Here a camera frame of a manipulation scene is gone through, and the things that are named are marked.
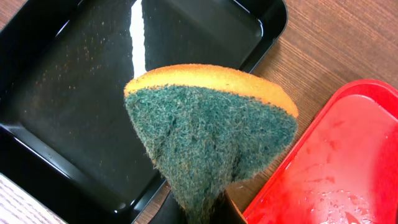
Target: green scouring pad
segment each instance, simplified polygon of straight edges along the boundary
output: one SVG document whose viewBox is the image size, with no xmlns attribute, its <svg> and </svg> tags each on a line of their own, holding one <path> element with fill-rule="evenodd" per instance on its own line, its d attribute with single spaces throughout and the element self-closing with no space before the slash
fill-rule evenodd
<svg viewBox="0 0 398 224">
<path fill-rule="evenodd" d="M 273 83 L 211 65 L 160 68 L 125 89 L 134 128 L 190 223 L 207 223 L 230 183 L 264 170 L 292 142 L 298 113 L 289 100 Z"/>
</svg>

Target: red tray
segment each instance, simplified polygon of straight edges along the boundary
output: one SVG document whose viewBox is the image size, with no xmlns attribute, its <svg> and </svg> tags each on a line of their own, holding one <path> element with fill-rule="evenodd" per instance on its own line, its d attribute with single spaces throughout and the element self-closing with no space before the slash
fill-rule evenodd
<svg viewBox="0 0 398 224">
<path fill-rule="evenodd" d="M 340 88 L 243 215 L 254 223 L 396 223 L 398 91 Z"/>
</svg>

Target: brown wooden surface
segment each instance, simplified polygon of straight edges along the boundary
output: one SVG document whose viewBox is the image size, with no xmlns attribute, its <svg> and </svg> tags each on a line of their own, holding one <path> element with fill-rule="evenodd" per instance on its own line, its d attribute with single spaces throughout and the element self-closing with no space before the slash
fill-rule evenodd
<svg viewBox="0 0 398 224">
<path fill-rule="evenodd" d="M 0 29 L 23 2 L 0 0 Z M 375 78 L 398 88 L 397 0 L 287 0 L 287 5 L 289 24 L 254 73 L 280 84 L 296 102 L 297 138 L 345 83 Z M 252 180 L 228 189 L 240 210 L 249 205 L 286 152 Z M 167 191 L 162 189 L 139 223 L 150 220 Z"/>
</svg>

